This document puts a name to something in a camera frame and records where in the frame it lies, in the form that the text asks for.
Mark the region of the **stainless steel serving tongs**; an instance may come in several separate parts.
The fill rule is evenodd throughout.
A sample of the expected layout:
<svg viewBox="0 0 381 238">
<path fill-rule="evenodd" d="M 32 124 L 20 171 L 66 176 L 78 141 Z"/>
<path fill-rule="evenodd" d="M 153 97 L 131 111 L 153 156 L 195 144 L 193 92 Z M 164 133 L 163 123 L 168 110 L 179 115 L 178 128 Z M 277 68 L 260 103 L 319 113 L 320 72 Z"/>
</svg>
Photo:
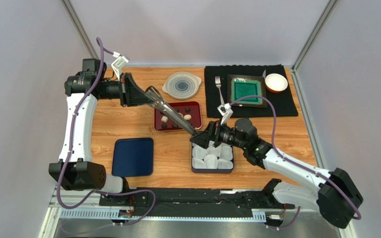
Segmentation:
<svg viewBox="0 0 381 238">
<path fill-rule="evenodd" d="M 145 90 L 146 97 L 152 101 L 150 107 L 163 113 L 166 117 L 171 119 L 175 124 L 184 129 L 190 135 L 197 135 L 198 132 L 187 122 L 179 113 L 170 106 L 162 97 L 161 93 L 154 87 L 149 86 Z"/>
</svg>

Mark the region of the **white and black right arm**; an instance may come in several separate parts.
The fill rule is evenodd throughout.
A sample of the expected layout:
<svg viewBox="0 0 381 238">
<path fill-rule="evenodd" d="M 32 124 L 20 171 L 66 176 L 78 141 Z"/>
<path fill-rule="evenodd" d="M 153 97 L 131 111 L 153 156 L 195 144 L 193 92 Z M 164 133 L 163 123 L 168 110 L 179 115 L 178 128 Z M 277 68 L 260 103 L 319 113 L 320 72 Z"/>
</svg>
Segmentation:
<svg viewBox="0 0 381 238">
<path fill-rule="evenodd" d="M 298 183 L 273 182 L 272 196 L 282 204 L 293 204 L 319 212 L 337 228 L 344 229 L 351 220 L 360 220 L 359 207 L 364 199 L 341 168 L 334 171 L 312 166 L 279 150 L 273 142 L 258 136 L 257 128 L 248 118 L 238 119 L 234 127 L 212 121 L 204 131 L 191 136 L 191 143 L 207 148 L 227 144 L 242 149 L 253 166 L 273 171 Z"/>
</svg>

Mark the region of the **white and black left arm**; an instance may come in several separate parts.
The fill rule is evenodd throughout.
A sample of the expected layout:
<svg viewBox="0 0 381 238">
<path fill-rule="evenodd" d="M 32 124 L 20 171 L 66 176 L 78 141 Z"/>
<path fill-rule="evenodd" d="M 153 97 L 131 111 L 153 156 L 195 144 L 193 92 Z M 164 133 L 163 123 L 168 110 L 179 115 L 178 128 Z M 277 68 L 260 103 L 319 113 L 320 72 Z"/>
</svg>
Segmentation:
<svg viewBox="0 0 381 238">
<path fill-rule="evenodd" d="M 91 132 L 99 100 L 118 99 L 123 107 L 149 105 L 152 101 L 137 86 L 131 73 L 122 68 L 129 62 L 118 56 L 111 64 L 116 81 L 104 78 L 107 65 L 99 59 L 84 59 L 82 70 L 64 83 L 68 118 L 63 148 L 49 174 L 64 190 L 95 190 L 121 193 L 125 179 L 107 173 L 103 165 L 92 161 Z"/>
</svg>

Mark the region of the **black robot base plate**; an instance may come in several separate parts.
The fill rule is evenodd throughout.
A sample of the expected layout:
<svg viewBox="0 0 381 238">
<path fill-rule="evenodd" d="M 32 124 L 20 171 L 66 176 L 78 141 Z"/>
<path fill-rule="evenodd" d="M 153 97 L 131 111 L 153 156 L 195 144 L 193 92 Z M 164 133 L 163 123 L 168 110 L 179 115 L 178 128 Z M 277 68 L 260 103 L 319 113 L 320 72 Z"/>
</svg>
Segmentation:
<svg viewBox="0 0 381 238">
<path fill-rule="evenodd" d="M 100 206 L 134 208 L 136 216 L 150 217 L 249 218 L 253 209 L 282 211 L 294 209 L 279 203 L 272 194 L 260 189 L 144 188 L 132 195 L 101 195 Z"/>
</svg>

